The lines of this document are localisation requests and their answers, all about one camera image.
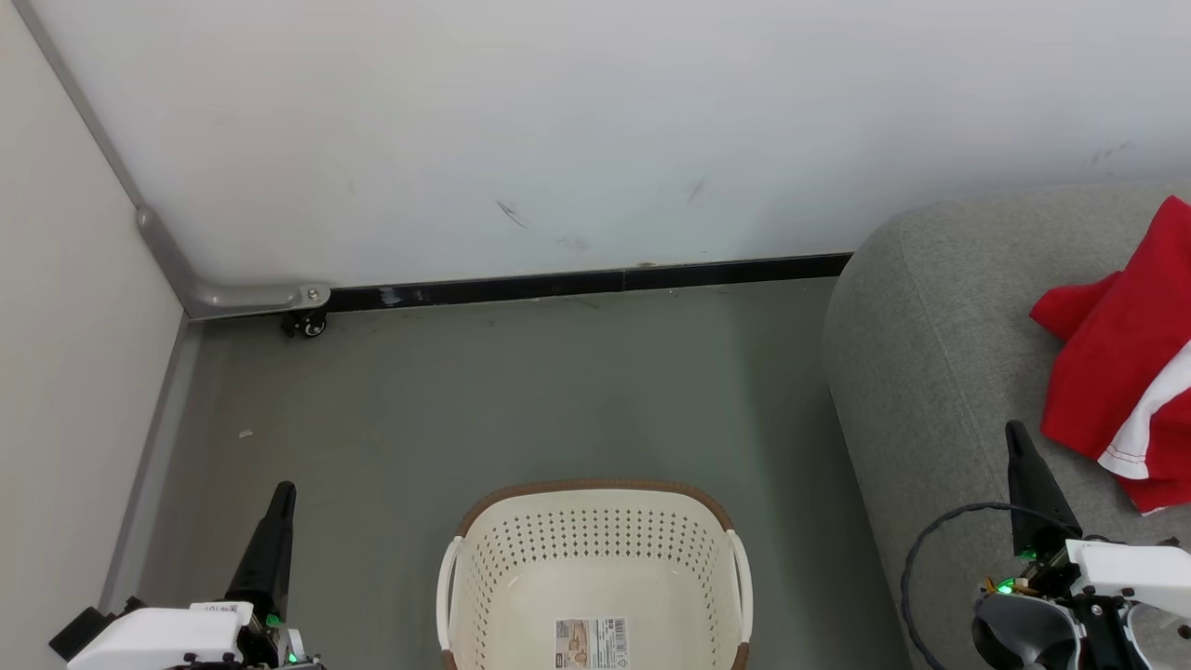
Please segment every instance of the label sticker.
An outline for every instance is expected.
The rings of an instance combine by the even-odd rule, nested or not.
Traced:
[[[629,663],[628,622],[623,616],[556,620],[554,666],[632,670]]]

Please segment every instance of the black cable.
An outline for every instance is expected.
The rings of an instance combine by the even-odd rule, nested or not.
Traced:
[[[1040,512],[1033,511],[1028,507],[1022,507],[1019,505],[1010,503],[972,503],[964,507],[958,507],[947,514],[940,516],[939,519],[930,522],[922,533],[918,533],[918,539],[913,541],[913,546],[910,547],[910,553],[905,555],[905,570],[902,572],[902,620],[905,621],[905,630],[910,634],[910,641],[913,646],[922,653],[923,659],[925,659],[927,665],[930,665],[931,670],[947,670],[943,668],[935,656],[930,653],[927,649],[927,643],[922,641],[922,637],[918,635],[918,627],[913,625],[913,614],[910,613],[910,574],[913,570],[913,559],[918,556],[918,550],[922,549],[922,543],[927,539],[927,536],[934,533],[940,526],[947,524],[948,521],[955,519],[956,516],[967,514],[969,512],[980,512],[981,509],[999,509],[1002,512],[1021,512],[1022,514],[1029,514],[1030,516],[1036,516],[1042,521],[1061,530],[1065,534],[1078,540],[1079,536],[1072,533],[1070,528],[1062,525],[1058,519],[1047,516]]]

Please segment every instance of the gray sofa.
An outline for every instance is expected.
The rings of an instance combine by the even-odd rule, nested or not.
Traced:
[[[1191,182],[944,201],[886,223],[848,263],[828,311],[824,364],[894,602],[927,524],[1008,500],[1010,419],[1029,427],[1085,533],[1191,544],[1191,506],[1142,518],[1098,465],[1042,438],[1061,343],[1028,315],[1047,288],[1124,267],[1170,194],[1191,199]],[[923,547],[915,619],[948,670],[986,668],[972,647],[971,608],[983,577],[1021,570],[1011,553],[1008,515],[997,512],[965,515]],[[1191,643],[1171,618],[1155,612],[1143,627],[1155,656],[1191,666]]]

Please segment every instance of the white robot part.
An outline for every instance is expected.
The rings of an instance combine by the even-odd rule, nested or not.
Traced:
[[[67,669],[162,670],[189,665],[191,660],[222,662],[225,655],[242,660],[236,647],[239,628],[237,612],[146,607],[112,621]]]
[[[1191,553],[1179,547],[1067,540],[1067,557],[1080,571],[1073,591],[1091,586],[1098,594],[1127,595],[1191,619]]]

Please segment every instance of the white plastic basket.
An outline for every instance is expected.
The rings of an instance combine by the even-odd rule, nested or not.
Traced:
[[[460,525],[437,619],[448,670],[743,670],[753,580],[728,515],[693,487],[529,484]]]

